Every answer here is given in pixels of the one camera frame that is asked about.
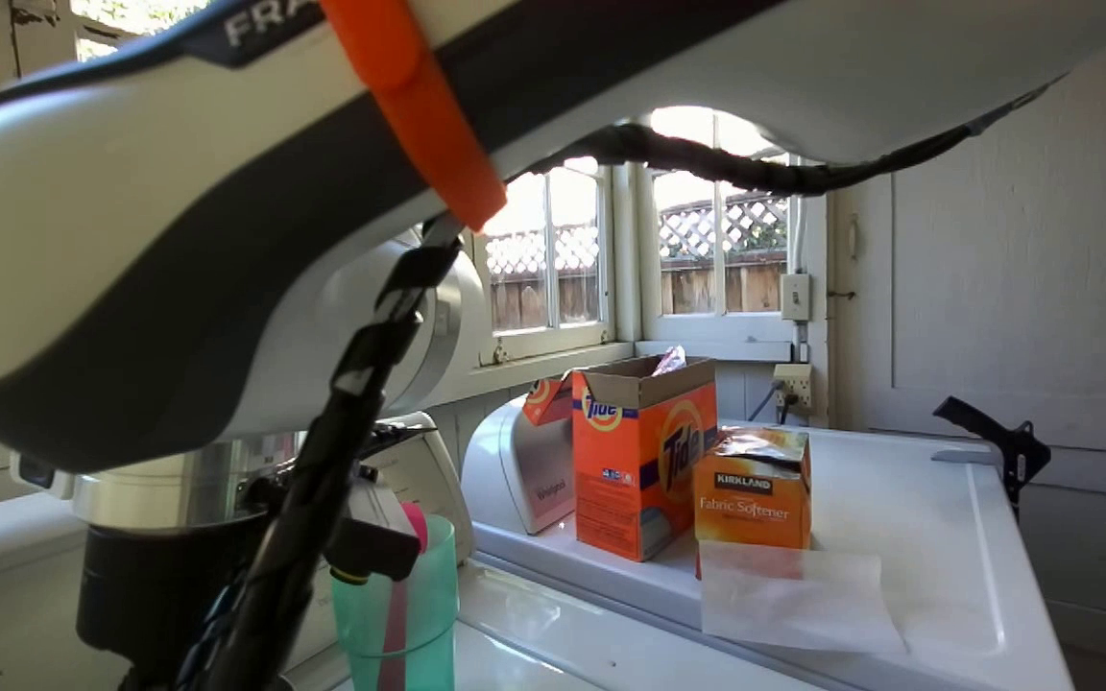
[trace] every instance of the tide box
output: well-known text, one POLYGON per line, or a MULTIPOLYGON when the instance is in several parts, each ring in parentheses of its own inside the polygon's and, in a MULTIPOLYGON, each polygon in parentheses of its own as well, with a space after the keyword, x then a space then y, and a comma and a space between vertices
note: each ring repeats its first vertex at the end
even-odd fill
POLYGON ((808 548, 808 436, 786 429, 724 428, 695 467, 695 536, 808 548))
POLYGON ((693 464, 716 438, 716 363, 659 357, 571 373, 578 538, 644 561, 693 525, 693 464))

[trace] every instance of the window frame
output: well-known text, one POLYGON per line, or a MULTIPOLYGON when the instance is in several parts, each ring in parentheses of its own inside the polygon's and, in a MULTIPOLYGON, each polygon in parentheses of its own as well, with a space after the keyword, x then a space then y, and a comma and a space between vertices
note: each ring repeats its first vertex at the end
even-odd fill
MULTIPOLYGON (((480 346, 479 366, 489 367, 523 358, 534 358, 536 355, 549 355, 562 350, 602 346, 615 341, 614 310, 614 272, 612 272, 612 252, 614 250, 614 176, 611 166, 598 166, 595 174, 585 174, 574 169, 575 174, 592 177, 596 180, 596 223, 601 228, 598 242, 601 252, 596 254, 598 270, 597 287, 601 292, 601 318, 591 323, 559 324, 562 310, 557 303, 556 279, 556 229, 553 227, 553 205, 550 199, 550 176, 544 176, 544 297, 549 304, 550 318, 554 326, 534 327, 514 331, 491 331, 480 346)), ((488 324, 492 324, 491 275, 486 262, 489 238, 484 233, 465 233, 465 248, 469 250, 472 263, 477 268, 483 293, 486 310, 489 312, 488 324)))
MULTIPOLYGON (((719 146, 718 109, 711 111, 711 140, 719 146)), ((644 124, 651 124, 650 115, 640 118, 644 124)), ((634 222, 637 226, 637 245, 639 245, 639 286, 641 290, 641 324, 644 341, 670 342, 710 342, 726 343, 781 343, 791 345, 796 341, 796 323, 782 318, 780 311, 769 312, 729 312, 726 311, 724 262, 726 252, 723 238, 716 233, 714 312, 698 312, 698 314, 665 315, 661 301, 661 271, 659 271, 658 252, 658 210, 655 207, 655 177, 648 169, 636 167, 634 177, 634 222)), ((712 184, 712 209, 723 210, 720 184, 712 184)), ((719 223, 720 213, 716 213, 719 223)), ((826 222, 826 205, 817 200, 793 200, 787 208, 787 268, 786 273, 793 273, 795 258, 793 250, 797 227, 807 232, 808 224, 826 222)))

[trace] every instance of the window sill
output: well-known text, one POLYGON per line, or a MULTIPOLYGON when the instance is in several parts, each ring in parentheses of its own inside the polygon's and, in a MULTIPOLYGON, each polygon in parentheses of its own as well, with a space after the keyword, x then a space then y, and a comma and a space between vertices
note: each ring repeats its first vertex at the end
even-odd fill
POLYGON ((587 348, 575 348, 535 355, 500 364, 500 366, 476 367, 461 376, 444 381, 421 402, 422 408, 441 406, 461 401, 463 398, 479 397, 491 390, 509 389, 511 386, 531 384, 536 379, 550 376, 561 376, 572 367, 601 366, 614 360, 634 357, 633 343, 606 343, 589 345, 587 348))
POLYGON ((686 355, 714 358, 729 363, 791 363, 790 341, 723 342, 723 341, 639 341, 635 355, 662 355, 671 346, 681 346, 686 355))

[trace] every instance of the white wall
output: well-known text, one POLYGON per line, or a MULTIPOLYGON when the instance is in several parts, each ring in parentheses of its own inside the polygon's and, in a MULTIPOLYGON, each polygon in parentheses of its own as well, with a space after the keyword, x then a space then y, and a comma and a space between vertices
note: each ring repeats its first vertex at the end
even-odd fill
POLYGON ((1022 533, 1064 642, 1106 655, 1106 52, 938 160, 834 206, 835 425, 959 433, 947 395, 1054 461, 1022 533), (859 227, 856 258, 847 226, 859 227))

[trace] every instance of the orange strap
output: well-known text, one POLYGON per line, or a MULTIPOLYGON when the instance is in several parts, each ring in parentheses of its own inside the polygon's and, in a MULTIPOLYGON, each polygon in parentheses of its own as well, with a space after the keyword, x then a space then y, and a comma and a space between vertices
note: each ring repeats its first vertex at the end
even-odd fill
POLYGON ((347 61, 374 93, 404 153, 451 213, 480 230, 505 186, 463 117, 405 0, 321 0, 347 61))

